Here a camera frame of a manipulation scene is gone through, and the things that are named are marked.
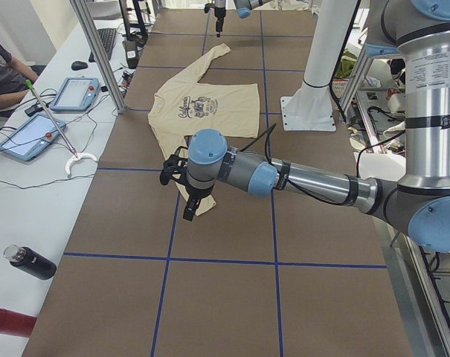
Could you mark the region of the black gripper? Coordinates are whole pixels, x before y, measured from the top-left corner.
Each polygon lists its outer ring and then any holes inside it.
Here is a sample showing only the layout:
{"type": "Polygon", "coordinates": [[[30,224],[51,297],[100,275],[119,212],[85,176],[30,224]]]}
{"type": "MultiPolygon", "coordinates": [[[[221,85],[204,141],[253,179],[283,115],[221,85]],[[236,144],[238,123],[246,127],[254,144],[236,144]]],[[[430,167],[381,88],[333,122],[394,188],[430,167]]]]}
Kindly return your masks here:
{"type": "Polygon", "coordinates": [[[210,196],[214,187],[214,180],[190,181],[185,179],[185,190],[188,193],[187,203],[183,212],[183,219],[192,222],[194,216],[198,215],[201,200],[210,196]]]}
{"type": "Polygon", "coordinates": [[[214,15],[216,17],[216,37],[219,37],[219,32],[223,32],[223,24],[226,16],[226,0],[214,0],[214,15]]]}

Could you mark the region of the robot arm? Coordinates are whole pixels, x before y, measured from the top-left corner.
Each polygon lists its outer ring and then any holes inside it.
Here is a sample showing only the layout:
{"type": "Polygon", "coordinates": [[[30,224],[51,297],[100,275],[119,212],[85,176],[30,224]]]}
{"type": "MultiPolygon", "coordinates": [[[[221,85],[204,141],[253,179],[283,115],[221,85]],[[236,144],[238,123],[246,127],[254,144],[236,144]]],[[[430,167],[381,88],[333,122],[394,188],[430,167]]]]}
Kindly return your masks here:
{"type": "MultiPolygon", "coordinates": [[[[264,4],[269,3],[270,0],[235,0],[234,5],[238,17],[244,19],[251,14],[251,11],[255,8],[261,7],[264,4]]],[[[209,10],[214,11],[214,16],[216,17],[216,36],[220,37],[223,32],[223,25],[226,17],[226,1],[216,0],[205,5],[204,12],[208,13],[209,10]]]]}
{"type": "Polygon", "coordinates": [[[181,183],[192,219],[217,181],[257,196],[294,190],[377,217],[433,251],[450,251],[450,1],[372,1],[367,52],[406,64],[404,175],[390,181],[332,173],[230,147],[222,130],[190,141],[181,183]]]}

